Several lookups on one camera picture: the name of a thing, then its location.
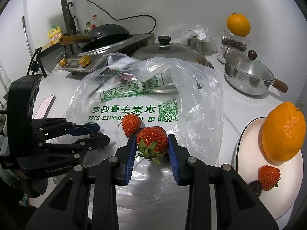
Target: black lid knob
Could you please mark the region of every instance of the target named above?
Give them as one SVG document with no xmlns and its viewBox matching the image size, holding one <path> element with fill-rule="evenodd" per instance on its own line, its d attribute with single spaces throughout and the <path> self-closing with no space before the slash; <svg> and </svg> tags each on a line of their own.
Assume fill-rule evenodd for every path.
<svg viewBox="0 0 307 230">
<path fill-rule="evenodd" d="M 171 38 L 166 35 L 158 36 L 158 42 L 162 45 L 168 45 L 171 41 Z"/>
<path fill-rule="evenodd" d="M 254 50 L 249 50 L 248 51 L 248 57 L 250 60 L 255 60 L 257 58 L 257 54 Z"/>
</svg>

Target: smartphone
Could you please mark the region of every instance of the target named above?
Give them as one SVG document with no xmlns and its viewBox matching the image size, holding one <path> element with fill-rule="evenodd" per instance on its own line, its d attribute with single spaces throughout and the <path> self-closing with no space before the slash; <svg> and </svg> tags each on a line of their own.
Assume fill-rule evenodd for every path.
<svg viewBox="0 0 307 230">
<path fill-rule="evenodd" d="M 56 96 L 54 94 L 48 98 L 45 98 L 40 103 L 39 108 L 37 109 L 36 114 L 33 118 L 46 118 L 55 99 Z"/>
</svg>

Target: red strawberry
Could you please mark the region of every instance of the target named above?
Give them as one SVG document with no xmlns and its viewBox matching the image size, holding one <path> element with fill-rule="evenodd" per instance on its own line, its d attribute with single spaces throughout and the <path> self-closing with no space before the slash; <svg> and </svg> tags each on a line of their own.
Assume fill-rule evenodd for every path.
<svg viewBox="0 0 307 230">
<path fill-rule="evenodd" d="M 258 180 L 262 183 L 263 190 L 268 191 L 273 187 L 277 187 L 279 179 L 280 171 L 278 168 L 265 165 L 258 170 Z"/>
<path fill-rule="evenodd" d="M 147 127 L 140 131 L 136 138 L 138 143 L 138 156 L 152 159 L 155 163 L 160 163 L 158 157 L 167 153 L 168 139 L 162 127 Z"/>
<path fill-rule="evenodd" d="M 141 120 L 138 115 L 128 113 L 122 118 L 121 124 L 126 137 L 130 137 L 130 135 L 136 133 L 141 126 Z"/>
</svg>

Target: wooden pot handle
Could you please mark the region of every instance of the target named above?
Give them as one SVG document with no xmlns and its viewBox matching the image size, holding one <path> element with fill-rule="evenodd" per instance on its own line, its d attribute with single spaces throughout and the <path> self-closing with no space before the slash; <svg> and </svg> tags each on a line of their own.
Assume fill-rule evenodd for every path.
<svg viewBox="0 0 307 230">
<path fill-rule="evenodd" d="M 279 79 L 274 79 L 272 87 L 275 87 L 277 90 L 281 91 L 284 94 L 288 91 L 288 86 Z"/>
<path fill-rule="evenodd" d="M 60 45 L 72 44 L 72 43 L 82 43 L 82 42 L 90 42 L 90 36 L 81 36 L 81 35 L 64 35 L 59 39 Z"/>
</svg>

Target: orange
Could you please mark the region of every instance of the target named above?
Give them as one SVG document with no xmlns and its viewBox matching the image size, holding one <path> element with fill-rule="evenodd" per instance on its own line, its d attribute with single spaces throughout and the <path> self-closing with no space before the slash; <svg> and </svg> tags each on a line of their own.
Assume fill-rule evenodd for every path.
<svg viewBox="0 0 307 230">
<path fill-rule="evenodd" d="M 306 133 L 303 113 L 291 102 L 272 110 L 262 126 L 262 147 L 273 162 L 286 162 L 301 149 Z"/>
<path fill-rule="evenodd" d="M 235 35 L 245 37 L 251 31 L 248 19 L 242 14 L 232 14 L 227 18 L 227 27 Z"/>
</svg>

